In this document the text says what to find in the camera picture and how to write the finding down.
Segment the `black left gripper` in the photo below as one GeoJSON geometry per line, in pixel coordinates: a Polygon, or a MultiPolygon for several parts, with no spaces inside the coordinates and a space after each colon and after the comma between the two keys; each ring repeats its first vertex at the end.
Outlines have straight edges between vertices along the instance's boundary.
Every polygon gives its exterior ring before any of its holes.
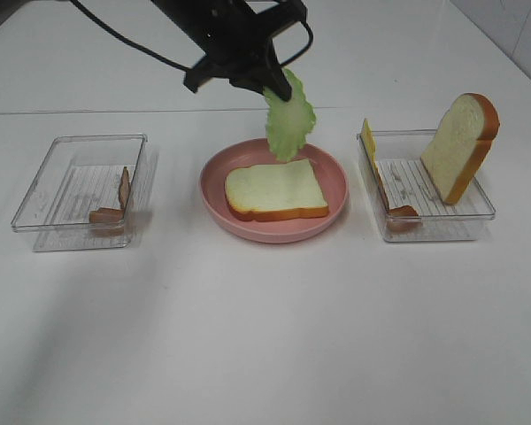
{"type": "Polygon", "coordinates": [[[282,101],[292,96],[277,58],[273,38],[306,21],[301,1],[280,1],[254,12],[245,1],[187,1],[184,32],[204,56],[186,72],[185,86],[193,92],[212,78],[227,79],[238,89],[262,95],[267,86],[282,101]]]}

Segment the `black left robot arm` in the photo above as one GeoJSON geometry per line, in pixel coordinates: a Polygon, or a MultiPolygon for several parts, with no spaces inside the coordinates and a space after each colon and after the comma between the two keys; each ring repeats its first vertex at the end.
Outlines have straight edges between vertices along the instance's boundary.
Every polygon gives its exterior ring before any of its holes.
{"type": "Polygon", "coordinates": [[[292,88],[282,71],[273,39],[296,24],[305,23],[301,1],[278,1],[255,12],[246,1],[156,1],[154,3],[204,56],[186,72],[183,84],[193,93],[213,78],[262,94],[270,89],[288,101],[292,88]]]}

